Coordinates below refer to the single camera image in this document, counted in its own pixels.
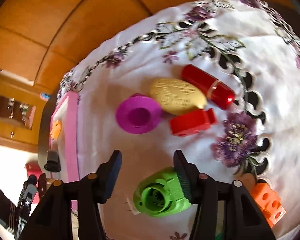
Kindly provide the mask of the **orange yellow toy block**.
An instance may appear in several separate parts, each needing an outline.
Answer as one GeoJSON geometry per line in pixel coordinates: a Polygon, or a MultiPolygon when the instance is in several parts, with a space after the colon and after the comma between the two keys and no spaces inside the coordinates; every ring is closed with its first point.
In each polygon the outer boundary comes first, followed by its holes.
{"type": "Polygon", "coordinates": [[[57,140],[62,129],[62,122],[61,120],[56,120],[52,122],[51,131],[50,131],[50,138],[52,140],[57,140]]]}

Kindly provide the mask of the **orange holed cube block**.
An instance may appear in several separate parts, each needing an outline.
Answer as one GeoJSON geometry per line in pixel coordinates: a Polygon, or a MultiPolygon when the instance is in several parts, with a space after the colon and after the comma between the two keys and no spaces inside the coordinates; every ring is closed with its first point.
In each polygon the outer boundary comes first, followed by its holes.
{"type": "Polygon", "coordinates": [[[257,183],[250,194],[271,228],[286,214],[281,198],[267,183],[257,183]]]}

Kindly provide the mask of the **gold oval embossed case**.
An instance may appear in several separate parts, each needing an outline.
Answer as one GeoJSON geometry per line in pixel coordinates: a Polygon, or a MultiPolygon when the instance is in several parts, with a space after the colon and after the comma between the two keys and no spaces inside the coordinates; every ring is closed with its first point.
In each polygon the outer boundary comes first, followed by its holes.
{"type": "Polygon", "coordinates": [[[206,96],[197,87],[179,79],[155,79],[149,95],[165,112],[177,116],[204,109],[207,105],[206,96]]]}

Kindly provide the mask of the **red cylindrical tube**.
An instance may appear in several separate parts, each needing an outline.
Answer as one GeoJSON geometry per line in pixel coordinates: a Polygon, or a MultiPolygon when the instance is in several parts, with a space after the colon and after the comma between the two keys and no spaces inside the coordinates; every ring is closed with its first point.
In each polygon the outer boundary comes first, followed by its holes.
{"type": "Polygon", "coordinates": [[[222,110],[229,109],[235,100],[235,93],[229,86],[192,64],[183,68],[181,78],[197,87],[207,99],[222,110]]]}

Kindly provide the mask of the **pink white storage box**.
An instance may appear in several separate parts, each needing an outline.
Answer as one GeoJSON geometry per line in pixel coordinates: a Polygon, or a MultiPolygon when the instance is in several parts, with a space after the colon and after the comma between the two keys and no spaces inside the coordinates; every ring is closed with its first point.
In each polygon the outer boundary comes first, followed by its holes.
{"type": "Polygon", "coordinates": [[[61,120],[62,129],[57,140],[49,139],[49,146],[59,154],[61,171],[51,173],[52,178],[60,179],[64,183],[79,180],[77,160],[77,103],[78,94],[67,92],[51,116],[52,122],[61,120]]]}

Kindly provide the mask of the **magenta plastic funnel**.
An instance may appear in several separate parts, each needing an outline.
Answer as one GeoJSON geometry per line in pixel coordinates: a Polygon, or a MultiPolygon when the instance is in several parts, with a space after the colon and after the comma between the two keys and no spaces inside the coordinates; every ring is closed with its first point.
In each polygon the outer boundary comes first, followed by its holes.
{"type": "Polygon", "coordinates": [[[115,118],[124,131],[144,134],[158,126],[162,113],[161,106],[154,99],[142,94],[133,94],[120,103],[115,118]]]}

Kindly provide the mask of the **white floral embroidered tablecloth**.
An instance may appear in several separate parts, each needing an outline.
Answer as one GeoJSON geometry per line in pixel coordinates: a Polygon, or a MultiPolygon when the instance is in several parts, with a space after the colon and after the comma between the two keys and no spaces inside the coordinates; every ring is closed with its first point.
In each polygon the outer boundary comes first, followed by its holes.
{"type": "Polygon", "coordinates": [[[189,239],[196,206],[165,217],[135,210],[140,183],[181,150],[225,183],[262,181],[286,210],[277,239],[300,230],[300,38],[260,0],[199,0],[117,34],[67,72],[78,94],[80,176],[113,150],[122,167],[100,207],[106,239],[189,239]]]}

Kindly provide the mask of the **wooden wall shelf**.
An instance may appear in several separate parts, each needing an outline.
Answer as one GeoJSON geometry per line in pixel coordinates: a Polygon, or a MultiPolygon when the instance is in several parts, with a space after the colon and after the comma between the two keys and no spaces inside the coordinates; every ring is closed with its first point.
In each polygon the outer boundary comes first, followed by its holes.
{"type": "Polygon", "coordinates": [[[0,69],[0,146],[38,152],[44,91],[0,69]]]}

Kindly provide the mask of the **clear cup with dark filter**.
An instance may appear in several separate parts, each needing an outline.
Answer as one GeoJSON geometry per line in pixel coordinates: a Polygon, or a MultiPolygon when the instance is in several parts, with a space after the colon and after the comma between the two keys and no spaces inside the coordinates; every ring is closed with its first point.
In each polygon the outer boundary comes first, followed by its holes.
{"type": "Polygon", "coordinates": [[[47,159],[44,168],[49,172],[56,173],[61,171],[61,162],[57,151],[55,150],[47,151],[47,159]]]}

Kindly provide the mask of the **red plastic block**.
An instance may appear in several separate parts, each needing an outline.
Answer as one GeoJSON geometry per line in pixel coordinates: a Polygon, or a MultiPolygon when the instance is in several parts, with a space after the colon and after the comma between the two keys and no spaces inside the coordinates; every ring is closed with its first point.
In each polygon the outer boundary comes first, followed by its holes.
{"type": "Polygon", "coordinates": [[[170,120],[170,130],[174,136],[186,137],[205,131],[217,124],[213,109],[198,109],[170,120]]]}

